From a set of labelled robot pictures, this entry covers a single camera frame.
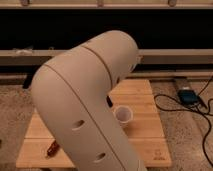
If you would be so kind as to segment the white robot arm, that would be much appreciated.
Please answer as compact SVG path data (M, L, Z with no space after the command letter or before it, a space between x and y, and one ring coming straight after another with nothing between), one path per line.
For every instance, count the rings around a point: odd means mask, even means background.
M147 171L107 104L137 58L134 39L113 30L53 57L34 75L35 108L78 171Z

